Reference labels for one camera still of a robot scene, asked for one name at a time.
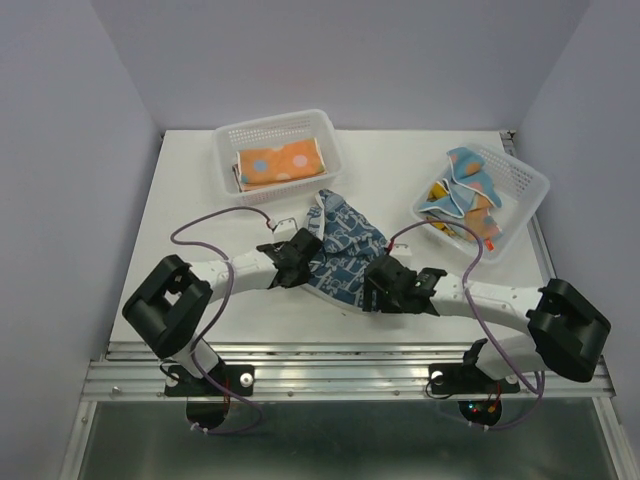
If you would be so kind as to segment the orange polka dot towel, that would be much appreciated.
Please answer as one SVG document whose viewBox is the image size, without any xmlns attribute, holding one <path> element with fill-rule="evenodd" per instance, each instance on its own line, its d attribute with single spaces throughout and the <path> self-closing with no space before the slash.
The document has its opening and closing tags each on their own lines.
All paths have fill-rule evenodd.
<svg viewBox="0 0 640 480">
<path fill-rule="evenodd" d="M 244 192 L 325 175 L 328 170 L 315 138 L 277 147 L 240 150 L 236 163 Z"/>
</svg>

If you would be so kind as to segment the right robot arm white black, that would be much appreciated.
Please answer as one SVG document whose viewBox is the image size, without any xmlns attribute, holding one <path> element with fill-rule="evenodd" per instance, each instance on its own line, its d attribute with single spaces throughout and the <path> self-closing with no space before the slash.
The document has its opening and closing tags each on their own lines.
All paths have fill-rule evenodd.
<svg viewBox="0 0 640 480">
<path fill-rule="evenodd" d="M 437 395 L 488 393 L 516 373 L 550 371 L 588 383 L 611 331 L 609 320 L 564 280 L 540 288 L 464 283 L 442 269 L 411 270 L 390 255 L 366 267 L 363 309 L 481 319 L 515 330 L 504 340 L 475 341 L 458 363 L 433 365 Z"/>
</svg>

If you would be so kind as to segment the red bear towel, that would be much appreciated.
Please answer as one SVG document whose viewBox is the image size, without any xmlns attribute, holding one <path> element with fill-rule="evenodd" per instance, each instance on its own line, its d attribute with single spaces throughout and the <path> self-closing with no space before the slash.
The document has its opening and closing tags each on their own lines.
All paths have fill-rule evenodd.
<svg viewBox="0 0 640 480">
<path fill-rule="evenodd" d="M 238 191 L 244 192 L 244 184 L 242 183 L 241 174 L 239 173 L 237 165 L 232 166 L 232 172 Z"/>
</svg>

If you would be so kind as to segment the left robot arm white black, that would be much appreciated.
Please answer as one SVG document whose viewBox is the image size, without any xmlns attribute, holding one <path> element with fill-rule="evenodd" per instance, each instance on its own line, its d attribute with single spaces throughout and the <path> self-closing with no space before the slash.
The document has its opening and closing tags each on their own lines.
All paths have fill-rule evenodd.
<svg viewBox="0 0 640 480">
<path fill-rule="evenodd" d="M 311 277 L 310 262 L 322 242 L 307 229 L 291 239 L 263 244 L 232 259 L 189 264 L 164 257 L 125 302 L 122 315 L 161 360 L 178 363 L 199 393 L 239 380 L 196 332 L 208 305 L 224 308 L 235 293 L 294 288 Z"/>
</svg>

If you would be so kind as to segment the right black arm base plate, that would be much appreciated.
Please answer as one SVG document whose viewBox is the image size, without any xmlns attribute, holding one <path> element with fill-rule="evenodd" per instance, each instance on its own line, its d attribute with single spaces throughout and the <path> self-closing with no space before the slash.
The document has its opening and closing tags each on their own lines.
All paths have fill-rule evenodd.
<svg viewBox="0 0 640 480">
<path fill-rule="evenodd" d="M 430 392 L 436 396 L 519 393 L 518 382 L 492 380 L 475 366 L 436 363 L 429 366 Z"/>
</svg>

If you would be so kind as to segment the blue white patterned towel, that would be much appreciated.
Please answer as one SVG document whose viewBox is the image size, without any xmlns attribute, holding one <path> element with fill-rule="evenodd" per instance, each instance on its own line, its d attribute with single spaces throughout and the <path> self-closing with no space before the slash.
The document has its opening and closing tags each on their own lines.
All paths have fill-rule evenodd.
<svg viewBox="0 0 640 480">
<path fill-rule="evenodd" d="M 307 289 L 339 306 L 360 311 L 366 267 L 386 252 L 388 240 L 339 194 L 322 189 L 304 227 L 321 241 L 310 262 Z"/>
</svg>

